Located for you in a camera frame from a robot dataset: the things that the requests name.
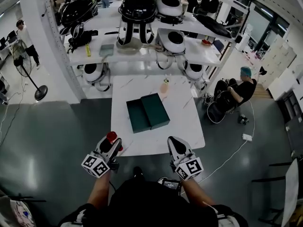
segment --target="white cable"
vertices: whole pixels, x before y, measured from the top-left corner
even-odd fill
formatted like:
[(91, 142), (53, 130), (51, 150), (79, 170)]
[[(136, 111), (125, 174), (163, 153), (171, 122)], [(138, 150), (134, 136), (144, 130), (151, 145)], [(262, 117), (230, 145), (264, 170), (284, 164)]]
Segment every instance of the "white cable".
[[(253, 138), (254, 137), (254, 132), (255, 132), (255, 112), (254, 112), (254, 108), (252, 107), (252, 104), (251, 104), (251, 101), (249, 100), (249, 102), (250, 102), (250, 106), (251, 106), (251, 109), (252, 109), (252, 115), (253, 115), (253, 117), (254, 117), (254, 129), (253, 129), (253, 131), (252, 131), (252, 136), (251, 136), (251, 138)], [(202, 181), (204, 181), (205, 179), (207, 179), (207, 178), (209, 178), (211, 175), (213, 175), (216, 171), (218, 171), (220, 168), (222, 168), (224, 165), (225, 165), (225, 163), (226, 162), (228, 162), (239, 150), (241, 150), (241, 148), (246, 144), (246, 142), (247, 141), (245, 141), (240, 147), (239, 147), (239, 149), (237, 149), (232, 155), (231, 155), (231, 157), (229, 157), (226, 161), (224, 161), (224, 163), (221, 165), (221, 166), (219, 166), (217, 169), (215, 169), (209, 176), (207, 176), (206, 178), (203, 178), (200, 182), (198, 182), (198, 184), (200, 184)]]

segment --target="knee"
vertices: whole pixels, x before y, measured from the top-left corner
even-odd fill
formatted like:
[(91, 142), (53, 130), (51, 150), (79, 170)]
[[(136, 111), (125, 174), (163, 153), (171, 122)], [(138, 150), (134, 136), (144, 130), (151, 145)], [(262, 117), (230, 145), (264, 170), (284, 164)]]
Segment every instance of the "knee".
[(223, 81), (223, 80), (219, 80), (217, 82), (217, 85), (227, 85), (226, 81)]

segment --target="black pants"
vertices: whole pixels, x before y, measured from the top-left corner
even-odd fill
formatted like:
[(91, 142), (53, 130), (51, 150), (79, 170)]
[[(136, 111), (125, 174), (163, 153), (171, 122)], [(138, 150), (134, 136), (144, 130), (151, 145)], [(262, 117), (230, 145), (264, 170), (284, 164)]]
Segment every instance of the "black pants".
[(34, 61), (36, 62), (37, 65), (39, 65), (39, 56), (38, 53), (36, 51), (36, 49), (34, 48), (34, 45), (28, 47), (25, 49), (25, 51), (27, 52), (27, 54), (29, 56), (32, 56), (34, 58)]
[(223, 80), (218, 81), (216, 88), (214, 89), (214, 98), (216, 98), (222, 91), (227, 91), (227, 87), (232, 87), (235, 89), (237, 86), (237, 81), (234, 78), (230, 79), (228, 84)]

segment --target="small box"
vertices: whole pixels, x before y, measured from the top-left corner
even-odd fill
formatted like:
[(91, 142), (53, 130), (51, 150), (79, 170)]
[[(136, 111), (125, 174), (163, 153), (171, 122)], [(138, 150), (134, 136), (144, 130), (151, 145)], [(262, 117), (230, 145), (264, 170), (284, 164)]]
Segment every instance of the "small box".
[(141, 99), (126, 102), (129, 118), (134, 133), (148, 131), (151, 129)]
[(169, 116), (163, 106), (158, 93), (141, 97), (151, 130), (167, 125)]
[(105, 161), (101, 158), (87, 155), (82, 162), (81, 166), (91, 175), (100, 178), (103, 176), (108, 170), (109, 167), (105, 163)]
[(178, 165), (176, 173), (184, 180), (189, 180), (203, 172), (203, 166), (199, 157)]

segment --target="dark green box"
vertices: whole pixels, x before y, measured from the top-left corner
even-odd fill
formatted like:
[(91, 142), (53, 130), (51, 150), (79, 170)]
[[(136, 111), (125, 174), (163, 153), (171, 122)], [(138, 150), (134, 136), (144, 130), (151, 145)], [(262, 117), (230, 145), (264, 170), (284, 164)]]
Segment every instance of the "dark green box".
[(129, 118), (131, 120), (134, 133), (151, 129), (145, 109), (141, 99), (126, 102)]
[(151, 130), (167, 125), (169, 116), (163, 106), (158, 93), (141, 97)]

